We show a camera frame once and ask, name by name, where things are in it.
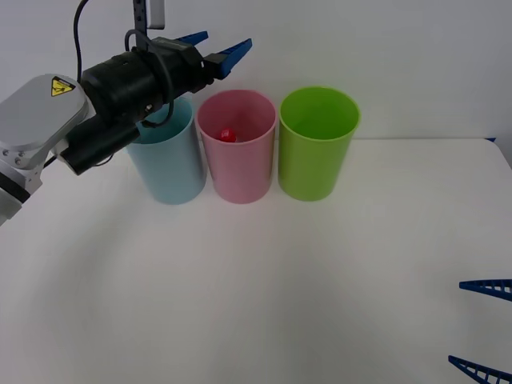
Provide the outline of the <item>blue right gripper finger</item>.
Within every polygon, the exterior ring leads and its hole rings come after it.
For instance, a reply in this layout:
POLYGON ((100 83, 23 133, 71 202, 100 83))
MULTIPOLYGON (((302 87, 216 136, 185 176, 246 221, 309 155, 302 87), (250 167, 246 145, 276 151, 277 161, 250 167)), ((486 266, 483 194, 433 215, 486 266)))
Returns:
POLYGON ((458 286, 462 290, 468 290, 512 302, 511 279, 464 281, 460 282, 458 286))
POLYGON ((448 357, 449 363, 463 372, 466 376, 473 379, 479 384, 506 384, 512 383, 510 373, 496 370, 488 366, 482 366, 474 362, 467 361, 462 358, 450 355, 448 357))

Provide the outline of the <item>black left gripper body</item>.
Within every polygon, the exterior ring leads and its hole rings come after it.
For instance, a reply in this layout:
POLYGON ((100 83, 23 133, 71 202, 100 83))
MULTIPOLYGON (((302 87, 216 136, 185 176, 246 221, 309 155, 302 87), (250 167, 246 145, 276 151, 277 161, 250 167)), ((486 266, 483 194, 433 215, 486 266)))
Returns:
POLYGON ((203 66, 203 57, 193 44, 162 37, 154 38, 151 42, 166 64, 173 86, 173 97, 187 92, 195 94, 214 83, 203 66))

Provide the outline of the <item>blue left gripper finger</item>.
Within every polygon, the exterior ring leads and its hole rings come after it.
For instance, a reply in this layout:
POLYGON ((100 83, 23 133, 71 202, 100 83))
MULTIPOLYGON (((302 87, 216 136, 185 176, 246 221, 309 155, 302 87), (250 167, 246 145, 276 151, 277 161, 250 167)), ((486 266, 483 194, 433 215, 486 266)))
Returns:
POLYGON ((187 43, 187 44, 196 46, 200 42, 207 40, 208 37, 209 37, 209 35, 208 35, 207 31, 200 31, 200 32, 197 32, 194 34, 188 34, 186 36, 182 36, 180 38, 177 38, 177 40, 180 42, 183 42, 183 43, 187 43))
POLYGON ((207 75, 215 80, 225 79, 253 46, 251 38, 230 48, 212 53, 203 58, 207 75))

